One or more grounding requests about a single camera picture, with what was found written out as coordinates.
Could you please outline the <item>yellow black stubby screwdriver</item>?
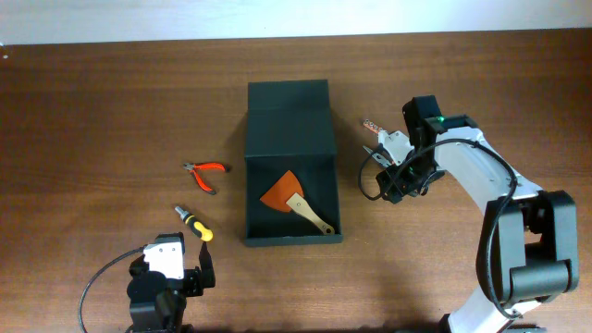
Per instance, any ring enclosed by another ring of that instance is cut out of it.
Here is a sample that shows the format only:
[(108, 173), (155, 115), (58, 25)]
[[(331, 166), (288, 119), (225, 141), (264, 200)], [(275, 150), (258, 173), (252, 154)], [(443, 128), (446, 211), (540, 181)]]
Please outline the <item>yellow black stubby screwdriver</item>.
[(180, 206), (176, 206), (175, 211), (179, 214), (181, 221), (202, 241), (209, 242), (214, 238), (213, 231), (203, 222), (199, 221), (191, 212), (186, 211)]

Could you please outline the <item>orange socket rail holder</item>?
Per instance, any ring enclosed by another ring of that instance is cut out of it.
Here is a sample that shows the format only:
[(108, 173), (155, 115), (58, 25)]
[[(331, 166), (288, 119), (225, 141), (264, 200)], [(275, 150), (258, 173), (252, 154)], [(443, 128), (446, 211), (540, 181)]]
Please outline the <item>orange socket rail holder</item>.
[(365, 119), (363, 122), (363, 126), (372, 131), (374, 134), (378, 134), (383, 128), (379, 127), (376, 123), (374, 123), (373, 121), (369, 120), (369, 119)]

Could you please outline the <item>orange scraper with wooden handle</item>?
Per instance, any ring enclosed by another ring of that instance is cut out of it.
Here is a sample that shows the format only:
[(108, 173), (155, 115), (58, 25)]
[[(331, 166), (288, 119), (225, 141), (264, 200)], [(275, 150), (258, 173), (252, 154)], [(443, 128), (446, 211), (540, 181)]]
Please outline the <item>orange scraper with wooden handle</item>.
[(288, 170), (260, 197), (269, 208), (283, 213), (293, 212), (311, 222), (324, 235), (334, 235), (335, 229), (325, 222), (304, 198), (302, 185)]

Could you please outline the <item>orange black long-nose pliers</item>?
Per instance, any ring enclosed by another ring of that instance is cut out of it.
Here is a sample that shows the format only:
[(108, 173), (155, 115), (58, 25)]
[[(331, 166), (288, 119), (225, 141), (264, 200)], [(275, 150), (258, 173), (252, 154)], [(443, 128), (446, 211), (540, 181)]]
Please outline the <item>orange black long-nose pliers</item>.
[(387, 168), (391, 166), (391, 162), (382, 154), (382, 153), (377, 153), (377, 152), (373, 152), (372, 149), (370, 149), (367, 146), (363, 146), (363, 148), (366, 150), (366, 152), (372, 156), (372, 158), (383, 168)]

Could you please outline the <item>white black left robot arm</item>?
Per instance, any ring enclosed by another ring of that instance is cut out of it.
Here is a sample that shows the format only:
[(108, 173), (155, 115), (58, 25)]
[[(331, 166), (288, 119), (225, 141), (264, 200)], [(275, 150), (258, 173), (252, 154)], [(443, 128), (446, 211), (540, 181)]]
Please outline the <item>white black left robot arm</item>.
[(133, 332), (195, 333), (183, 316), (187, 300), (200, 297), (216, 285), (212, 257), (207, 244), (199, 253), (200, 264), (184, 267), (181, 240), (148, 245), (136, 261), (146, 267), (130, 270), (132, 280), (127, 287), (129, 313)]

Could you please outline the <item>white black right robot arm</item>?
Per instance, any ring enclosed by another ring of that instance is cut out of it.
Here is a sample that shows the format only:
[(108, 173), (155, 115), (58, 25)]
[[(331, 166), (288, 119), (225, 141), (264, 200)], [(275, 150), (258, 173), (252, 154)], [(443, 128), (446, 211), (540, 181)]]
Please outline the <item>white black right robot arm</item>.
[(437, 332), (514, 332), (514, 322), (576, 289), (577, 213), (566, 191), (545, 191), (487, 142), (467, 115), (444, 116), (435, 96), (402, 108), (406, 132), (369, 120), (377, 136), (370, 152), (383, 167), (378, 198), (396, 204), (427, 193), (452, 175), (483, 215), (475, 258), (478, 285), (459, 309), (444, 314)]

